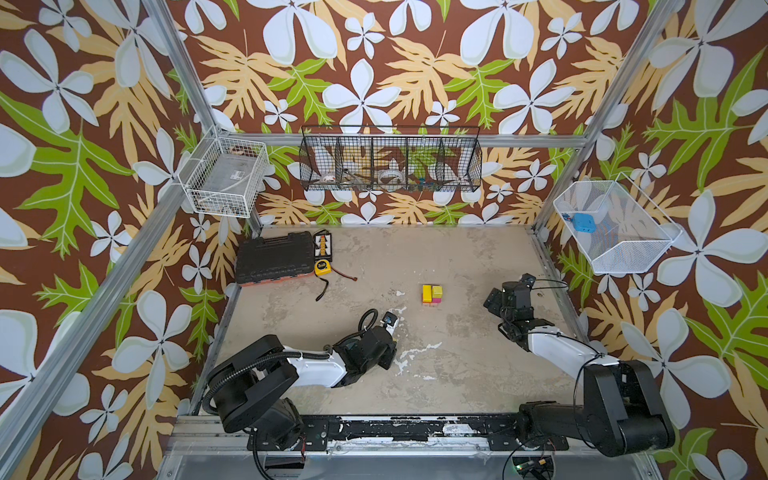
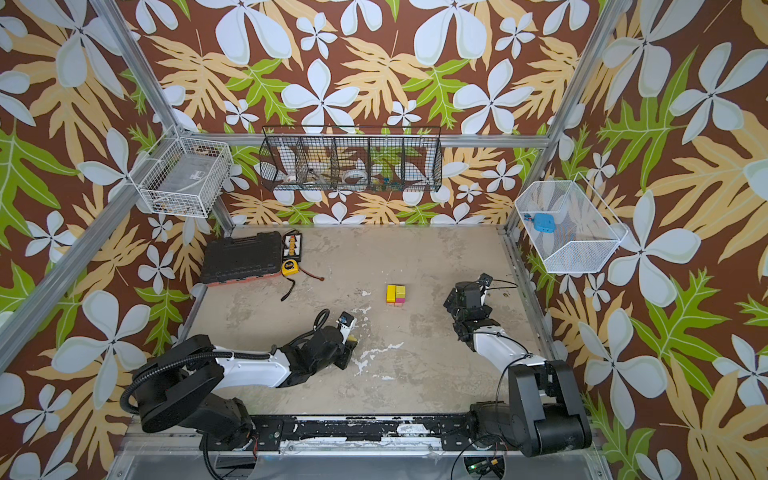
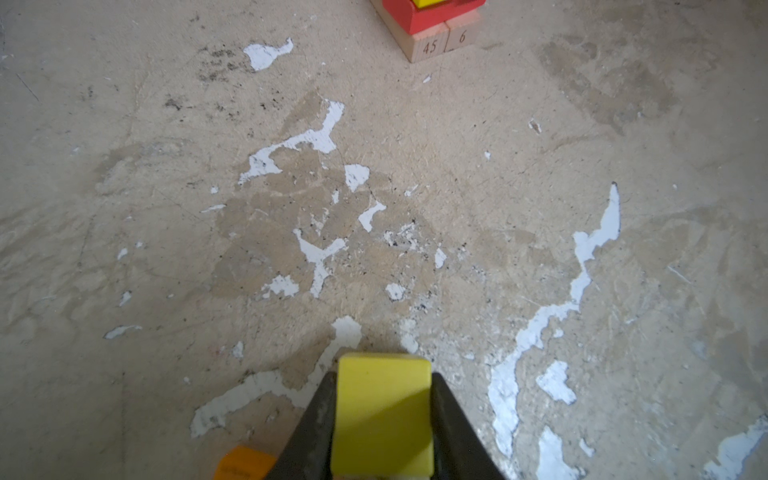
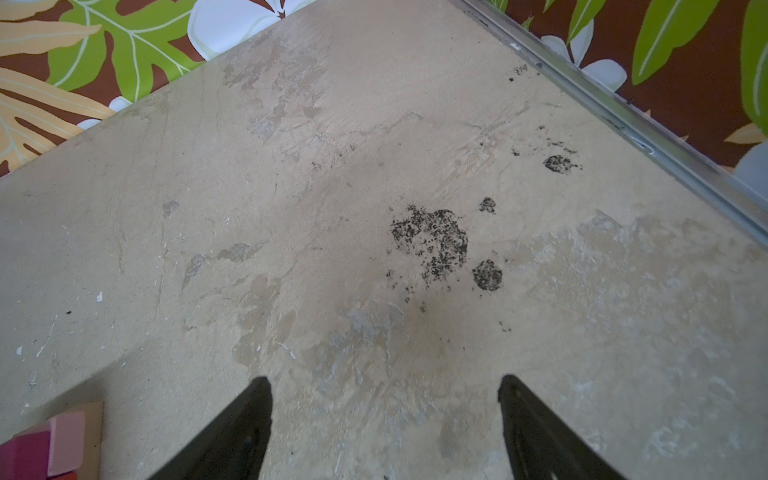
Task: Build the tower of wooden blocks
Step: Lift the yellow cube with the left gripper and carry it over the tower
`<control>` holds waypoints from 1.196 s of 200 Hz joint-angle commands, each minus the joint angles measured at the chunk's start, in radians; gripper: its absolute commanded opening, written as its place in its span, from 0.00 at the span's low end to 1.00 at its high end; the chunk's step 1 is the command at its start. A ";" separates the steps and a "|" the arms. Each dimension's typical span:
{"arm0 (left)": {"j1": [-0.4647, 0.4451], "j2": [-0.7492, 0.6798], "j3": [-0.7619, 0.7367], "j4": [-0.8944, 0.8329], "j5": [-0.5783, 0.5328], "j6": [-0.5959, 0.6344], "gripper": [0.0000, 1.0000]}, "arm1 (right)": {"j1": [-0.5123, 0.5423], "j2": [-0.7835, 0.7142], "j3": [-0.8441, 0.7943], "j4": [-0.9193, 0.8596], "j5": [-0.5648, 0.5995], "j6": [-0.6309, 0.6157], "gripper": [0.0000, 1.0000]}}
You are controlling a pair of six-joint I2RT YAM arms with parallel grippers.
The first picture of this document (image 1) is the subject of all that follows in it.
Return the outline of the yellow long block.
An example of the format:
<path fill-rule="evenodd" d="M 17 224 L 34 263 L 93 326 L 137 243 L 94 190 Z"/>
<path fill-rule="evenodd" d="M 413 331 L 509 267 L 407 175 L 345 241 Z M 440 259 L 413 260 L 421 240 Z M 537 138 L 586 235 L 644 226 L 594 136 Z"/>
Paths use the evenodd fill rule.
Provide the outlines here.
<path fill-rule="evenodd" d="M 431 304 L 433 301 L 432 286 L 425 284 L 422 286 L 422 302 L 424 304 Z"/>

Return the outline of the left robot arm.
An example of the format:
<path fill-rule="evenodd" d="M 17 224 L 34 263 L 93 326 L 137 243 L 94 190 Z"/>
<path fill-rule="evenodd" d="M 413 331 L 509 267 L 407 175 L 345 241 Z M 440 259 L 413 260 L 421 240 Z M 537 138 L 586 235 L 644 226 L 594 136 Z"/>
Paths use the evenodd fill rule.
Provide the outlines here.
<path fill-rule="evenodd" d="M 286 397 L 293 387 L 343 388 L 374 367 L 387 370 L 397 350 L 391 329 L 365 328 L 319 352 L 284 346 L 266 335 L 217 366 L 208 376 L 202 409 L 219 417 L 227 433 L 253 433 L 287 450 L 305 431 L 295 404 Z"/>

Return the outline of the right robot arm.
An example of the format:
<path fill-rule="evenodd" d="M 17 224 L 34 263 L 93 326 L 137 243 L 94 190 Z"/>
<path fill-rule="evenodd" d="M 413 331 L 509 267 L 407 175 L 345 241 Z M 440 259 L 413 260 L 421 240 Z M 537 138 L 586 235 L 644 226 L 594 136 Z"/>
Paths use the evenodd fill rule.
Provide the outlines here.
<path fill-rule="evenodd" d="M 607 457 L 673 446 L 674 427 L 649 366 L 604 354 L 538 318 L 531 300 L 535 282 L 529 274 L 505 282 L 490 291 L 484 307 L 500 320 L 497 329 L 506 339 L 572 377 L 583 399 L 522 404 L 518 441 L 577 439 Z"/>

